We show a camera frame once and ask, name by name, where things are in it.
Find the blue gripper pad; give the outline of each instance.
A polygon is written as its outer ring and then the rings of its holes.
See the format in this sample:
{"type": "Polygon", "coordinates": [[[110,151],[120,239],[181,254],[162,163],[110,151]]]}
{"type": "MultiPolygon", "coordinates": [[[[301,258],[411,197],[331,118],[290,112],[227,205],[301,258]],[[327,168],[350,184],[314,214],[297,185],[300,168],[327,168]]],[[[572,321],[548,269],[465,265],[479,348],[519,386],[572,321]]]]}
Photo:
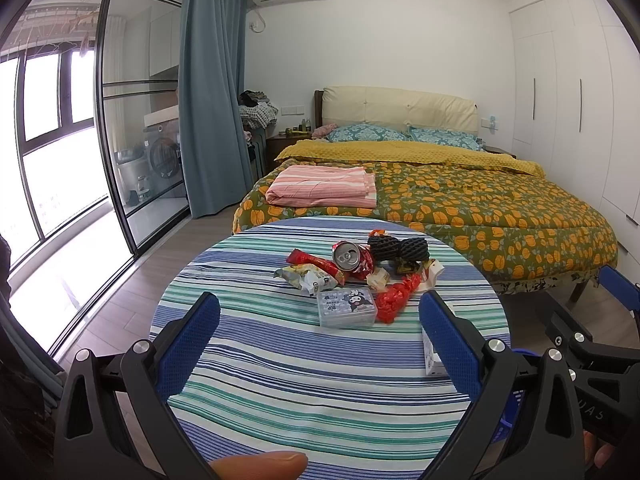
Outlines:
{"type": "Polygon", "coordinates": [[[434,351],[439,355],[456,390],[476,400],[482,389],[479,377],[480,363],[461,333],[444,312],[448,308],[434,291],[420,298],[418,313],[422,328],[429,336],[434,351]]]}
{"type": "Polygon", "coordinates": [[[640,290],[616,269],[605,265],[600,269],[598,281],[627,310],[640,311],[640,290]]]}
{"type": "Polygon", "coordinates": [[[220,323],[220,303],[213,294],[201,296],[187,315],[156,370],[156,392],[162,400],[179,394],[220,323]]]}

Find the green and orange floral comforter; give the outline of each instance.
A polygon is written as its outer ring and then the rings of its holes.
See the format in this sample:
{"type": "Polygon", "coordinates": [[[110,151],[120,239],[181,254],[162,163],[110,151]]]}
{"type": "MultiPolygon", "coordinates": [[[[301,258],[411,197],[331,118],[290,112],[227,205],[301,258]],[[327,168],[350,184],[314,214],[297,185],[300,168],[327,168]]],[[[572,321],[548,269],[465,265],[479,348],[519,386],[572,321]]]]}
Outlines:
{"type": "Polygon", "coordinates": [[[618,258],[613,230],[595,209],[543,177],[493,166],[296,156],[255,184],[236,211],[233,230],[314,215],[380,218],[426,232],[463,254],[498,293],[583,282],[618,258]],[[363,166],[376,175],[378,207],[267,204],[269,185],[293,164],[363,166]]]}

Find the bed leg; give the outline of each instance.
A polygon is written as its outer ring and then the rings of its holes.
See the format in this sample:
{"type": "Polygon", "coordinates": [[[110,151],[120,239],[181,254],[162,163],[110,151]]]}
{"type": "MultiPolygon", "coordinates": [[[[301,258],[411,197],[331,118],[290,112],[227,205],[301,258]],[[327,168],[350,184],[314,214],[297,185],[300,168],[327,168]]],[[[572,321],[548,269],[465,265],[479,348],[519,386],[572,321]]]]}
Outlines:
{"type": "Polygon", "coordinates": [[[574,287],[574,291],[571,293],[571,296],[569,297],[569,301],[566,302],[566,306],[568,308],[573,308],[575,304],[578,303],[578,300],[580,299],[580,296],[584,292],[584,289],[587,288],[588,283],[589,283],[589,280],[587,280],[586,282],[578,283],[574,287]]]}

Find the red wrapper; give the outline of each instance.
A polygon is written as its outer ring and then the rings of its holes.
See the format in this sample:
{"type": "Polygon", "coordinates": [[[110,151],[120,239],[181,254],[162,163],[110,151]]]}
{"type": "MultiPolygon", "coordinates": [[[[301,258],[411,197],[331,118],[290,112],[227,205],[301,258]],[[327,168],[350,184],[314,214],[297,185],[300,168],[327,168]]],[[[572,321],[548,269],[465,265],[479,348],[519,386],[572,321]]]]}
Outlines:
{"type": "Polygon", "coordinates": [[[409,301],[411,293],[420,285],[420,274],[405,276],[402,283],[389,285],[386,292],[381,292],[376,296],[376,306],[378,308],[378,320],[383,323],[392,323],[398,312],[409,301]]]}
{"type": "Polygon", "coordinates": [[[327,274],[332,275],[340,285],[344,285],[344,282],[347,281],[347,275],[338,269],[336,264],[324,258],[318,258],[317,256],[305,253],[299,249],[293,249],[293,251],[291,251],[291,254],[287,257],[287,263],[292,265],[314,264],[327,274]]]}
{"type": "Polygon", "coordinates": [[[351,275],[357,280],[366,280],[367,276],[373,272],[374,261],[368,247],[369,246],[363,245],[358,246],[360,249],[360,264],[357,269],[351,272],[351,275]]]}

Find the striped tablecloth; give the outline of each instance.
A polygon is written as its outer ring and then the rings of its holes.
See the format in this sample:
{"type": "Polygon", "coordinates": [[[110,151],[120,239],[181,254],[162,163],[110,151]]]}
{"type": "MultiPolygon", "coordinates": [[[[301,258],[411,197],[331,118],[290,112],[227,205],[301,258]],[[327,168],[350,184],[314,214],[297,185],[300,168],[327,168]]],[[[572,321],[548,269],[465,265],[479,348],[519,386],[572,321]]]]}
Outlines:
{"type": "MultiPolygon", "coordinates": [[[[207,460],[295,449],[309,457],[306,480],[412,480],[437,455],[468,399],[448,378],[426,377],[419,295],[391,325],[328,329],[319,327],[315,298],[273,277],[294,248],[330,259],[335,242],[365,243],[372,229],[424,236],[363,218],[283,220],[216,244],[171,282],[152,337],[205,290],[222,306],[220,326],[184,390],[169,399],[207,460]]],[[[428,238],[432,257],[445,266],[437,285],[443,300],[485,337],[510,343],[504,311],[484,277],[428,238]]]]}

